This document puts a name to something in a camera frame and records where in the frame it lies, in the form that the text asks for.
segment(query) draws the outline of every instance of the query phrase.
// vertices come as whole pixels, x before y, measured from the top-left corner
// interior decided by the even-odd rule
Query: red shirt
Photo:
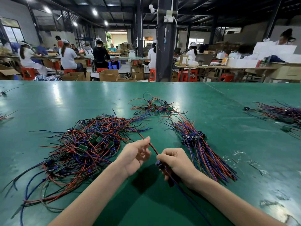
[[[58,48],[62,48],[63,45],[64,45],[63,42],[61,40],[59,40],[58,41]]]

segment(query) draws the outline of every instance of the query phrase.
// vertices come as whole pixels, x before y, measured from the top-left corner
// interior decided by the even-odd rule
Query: ceiling light
[[[47,6],[44,6],[44,10],[45,10],[47,13],[51,14],[51,10],[50,10],[50,8],[48,8]]]
[[[93,13],[94,16],[97,16],[97,15],[98,15],[96,9],[93,9],[93,10],[92,10],[92,13]]]

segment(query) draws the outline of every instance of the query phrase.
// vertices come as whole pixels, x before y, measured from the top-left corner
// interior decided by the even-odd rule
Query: right hand
[[[210,179],[194,167],[182,148],[166,148],[162,154],[157,155],[157,159],[167,163],[188,188],[193,188],[197,179]],[[164,180],[167,181],[169,176],[166,171],[163,171],[162,174]]]

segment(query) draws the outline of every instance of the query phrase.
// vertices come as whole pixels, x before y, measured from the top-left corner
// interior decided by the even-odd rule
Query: left hand
[[[146,137],[144,140],[128,143],[115,160],[125,168],[128,177],[133,175],[150,158],[151,152],[148,149],[150,140],[150,137]]]

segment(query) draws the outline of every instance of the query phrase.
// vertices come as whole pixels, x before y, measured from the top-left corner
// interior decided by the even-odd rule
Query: window
[[[204,39],[189,38],[189,44],[191,44],[193,42],[196,43],[196,44],[203,44],[204,43]]]
[[[1,22],[11,43],[24,40],[18,21],[1,17]]]
[[[153,37],[152,36],[144,36],[143,37],[143,45],[146,47],[147,44],[153,43]]]

